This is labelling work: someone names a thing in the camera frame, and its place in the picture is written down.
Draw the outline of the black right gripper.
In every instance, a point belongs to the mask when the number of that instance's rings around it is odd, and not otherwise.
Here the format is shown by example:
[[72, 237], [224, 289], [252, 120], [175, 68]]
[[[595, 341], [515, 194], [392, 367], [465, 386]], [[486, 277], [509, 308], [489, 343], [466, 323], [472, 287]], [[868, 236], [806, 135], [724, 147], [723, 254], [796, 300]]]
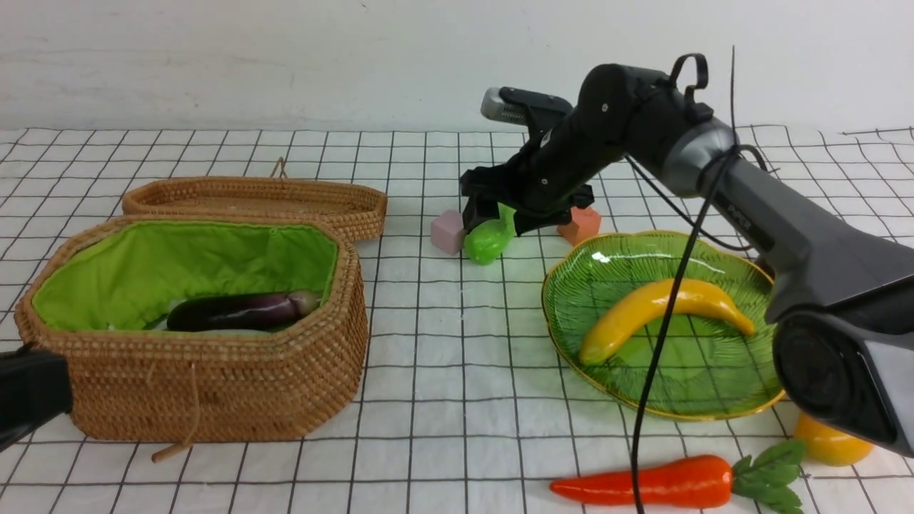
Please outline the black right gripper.
[[513, 234], [571, 224], [587, 208], [575, 207], [578, 190], [596, 175], [594, 153], [575, 144], [526, 144], [503, 165], [468, 169], [460, 177], [463, 228], [471, 233], [499, 219], [499, 204], [515, 209]]

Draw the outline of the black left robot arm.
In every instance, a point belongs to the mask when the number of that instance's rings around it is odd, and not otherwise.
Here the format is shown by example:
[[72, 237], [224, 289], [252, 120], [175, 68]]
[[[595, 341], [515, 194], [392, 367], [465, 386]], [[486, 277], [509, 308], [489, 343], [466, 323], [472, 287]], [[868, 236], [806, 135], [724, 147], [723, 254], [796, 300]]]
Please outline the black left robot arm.
[[35, 349], [33, 342], [1, 354], [1, 451], [72, 409], [63, 355]]

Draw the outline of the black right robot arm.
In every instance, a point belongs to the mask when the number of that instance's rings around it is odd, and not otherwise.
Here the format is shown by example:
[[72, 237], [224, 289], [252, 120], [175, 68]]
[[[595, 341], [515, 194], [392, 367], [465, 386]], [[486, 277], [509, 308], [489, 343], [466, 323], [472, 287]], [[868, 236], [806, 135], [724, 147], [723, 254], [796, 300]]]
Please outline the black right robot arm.
[[569, 221], [585, 185], [629, 156], [682, 198], [701, 196], [773, 269], [765, 315], [773, 359], [797, 407], [820, 423], [912, 456], [912, 248], [859, 231], [741, 156], [738, 137], [670, 73], [601, 64], [578, 103], [557, 100], [552, 126], [506, 163], [461, 176], [470, 228], [514, 208], [517, 232]]

